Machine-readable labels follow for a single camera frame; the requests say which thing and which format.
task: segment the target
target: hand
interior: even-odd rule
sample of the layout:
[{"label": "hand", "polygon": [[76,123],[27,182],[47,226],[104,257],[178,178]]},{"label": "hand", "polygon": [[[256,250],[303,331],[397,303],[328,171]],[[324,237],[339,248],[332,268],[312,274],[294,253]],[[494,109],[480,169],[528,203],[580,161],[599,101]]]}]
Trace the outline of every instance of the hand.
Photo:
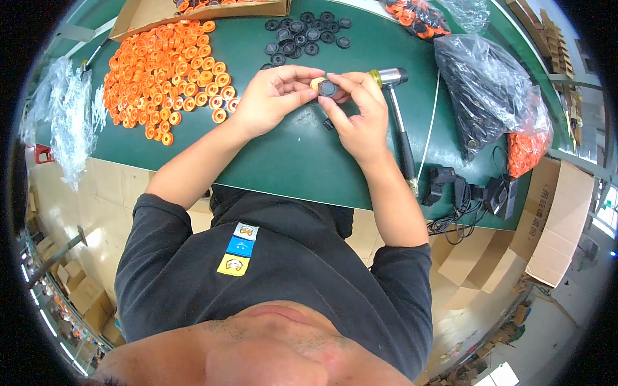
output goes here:
[{"label": "hand", "polygon": [[[388,107],[373,77],[363,72],[329,73],[327,77],[343,92],[334,100],[320,96],[318,102],[335,125],[343,147],[361,167],[390,154],[386,146]],[[337,106],[348,98],[358,105],[360,115],[348,118]]]},{"label": "hand", "polygon": [[299,65],[261,70],[249,82],[230,120],[236,121],[249,139],[266,134],[287,114],[318,96],[309,84],[323,75],[323,70]]}]

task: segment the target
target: white cable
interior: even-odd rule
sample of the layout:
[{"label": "white cable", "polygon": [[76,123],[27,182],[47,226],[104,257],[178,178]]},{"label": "white cable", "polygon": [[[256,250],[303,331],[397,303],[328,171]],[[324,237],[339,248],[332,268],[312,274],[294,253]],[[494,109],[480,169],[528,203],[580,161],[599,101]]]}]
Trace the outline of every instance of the white cable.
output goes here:
[{"label": "white cable", "polygon": [[433,119],[436,117],[436,106],[438,105],[438,90],[440,89],[440,70],[438,70],[438,80],[436,81],[436,96],[433,99],[433,112],[431,113],[431,123],[429,124],[429,133],[427,133],[427,142],[425,143],[425,151],[423,152],[423,159],[421,159],[421,167],[418,170],[417,179],[421,178],[423,172],[423,165],[425,164],[425,157],[427,156],[427,149],[429,148],[429,140],[431,138],[431,131],[433,129]]}]

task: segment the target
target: yellow patch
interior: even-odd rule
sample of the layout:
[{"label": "yellow patch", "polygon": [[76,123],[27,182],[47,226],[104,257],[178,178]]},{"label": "yellow patch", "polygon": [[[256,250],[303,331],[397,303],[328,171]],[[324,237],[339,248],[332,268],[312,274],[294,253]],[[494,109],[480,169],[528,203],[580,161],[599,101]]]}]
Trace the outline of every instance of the yellow patch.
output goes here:
[{"label": "yellow patch", "polygon": [[249,266],[249,258],[234,256],[233,254],[224,254],[217,272],[224,275],[243,276]]}]

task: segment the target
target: bag of orange parts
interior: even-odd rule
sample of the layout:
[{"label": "bag of orange parts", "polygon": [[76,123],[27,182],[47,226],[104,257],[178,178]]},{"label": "bag of orange parts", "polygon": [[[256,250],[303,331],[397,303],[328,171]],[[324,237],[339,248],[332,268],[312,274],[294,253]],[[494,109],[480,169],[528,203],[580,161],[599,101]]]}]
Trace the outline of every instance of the bag of orange parts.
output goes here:
[{"label": "bag of orange parts", "polygon": [[529,115],[525,122],[526,134],[508,133],[507,149],[509,155],[509,175],[519,178],[536,166],[541,157],[551,148],[554,131],[547,113],[547,107],[539,96],[538,86],[534,86],[529,93]]}]

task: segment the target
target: green workbench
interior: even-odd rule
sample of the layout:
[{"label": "green workbench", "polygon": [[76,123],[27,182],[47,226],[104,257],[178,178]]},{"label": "green workbench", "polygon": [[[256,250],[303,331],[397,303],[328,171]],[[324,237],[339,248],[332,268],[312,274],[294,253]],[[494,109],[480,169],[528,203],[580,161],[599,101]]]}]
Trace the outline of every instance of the green workbench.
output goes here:
[{"label": "green workbench", "polygon": [[[530,72],[533,82],[541,85],[554,130],[558,132],[557,135],[562,135],[565,121],[564,117],[561,121],[560,102],[532,48],[491,2],[489,9],[490,25],[484,36],[503,45],[520,59]],[[410,73],[410,81],[397,86],[396,92],[418,169],[430,126],[438,76],[433,45],[408,35],[398,24],[382,16],[327,0],[293,0],[289,17],[298,19],[302,12],[319,14],[324,10],[330,10],[337,18],[347,16],[352,19],[352,28],[341,30],[337,34],[348,36],[351,47],[343,50],[335,44],[320,42],[320,53],[317,56],[304,54],[297,60],[288,59],[287,63],[317,67],[335,73],[366,72],[385,67],[406,68]],[[274,33],[264,28],[268,19],[270,18],[252,17],[217,20],[217,29],[210,34],[213,57],[227,64],[232,85],[240,96],[254,74],[269,61],[264,47],[275,39]],[[449,16],[447,20],[454,33],[463,32]],[[93,41],[86,44],[73,56],[74,64],[78,65],[87,59],[98,43],[99,41]],[[103,83],[103,77],[109,71],[108,60],[118,47],[119,43],[109,43],[95,59],[93,90]],[[355,106],[348,102],[344,105],[344,110],[348,114],[354,114]],[[208,107],[198,107],[191,113],[183,113],[182,123],[173,129],[172,146],[147,140],[141,125],[126,129],[121,125],[114,126],[108,117],[107,126],[98,133],[98,142],[92,156],[119,164],[158,170],[215,127],[211,113],[212,110]],[[341,146],[337,133],[329,132],[322,126],[325,118],[326,115],[317,103],[301,107],[286,117],[272,132],[246,145],[216,182],[322,203],[371,209],[369,192],[361,170]],[[388,146],[396,153],[394,149],[397,144],[393,143],[392,135],[395,131],[393,123],[394,118],[391,116]],[[49,144],[48,125],[38,128],[37,142]],[[503,137],[496,146],[503,148],[505,143],[506,139]],[[425,168],[435,164],[454,167],[469,183],[485,185],[491,177],[500,175],[498,167],[504,167],[503,152],[497,151],[496,159],[492,160],[494,147],[485,148],[469,164],[462,161],[450,97],[446,84],[441,81]],[[420,180],[421,196],[428,188],[425,172],[426,169]],[[529,183],[530,173],[520,178],[515,215],[511,219],[504,221],[498,217],[486,216],[479,226],[514,230],[523,210]],[[422,210],[427,219],[452,213],[451,189],[445,188],[440,202],[430,208],[422,207]]]}]

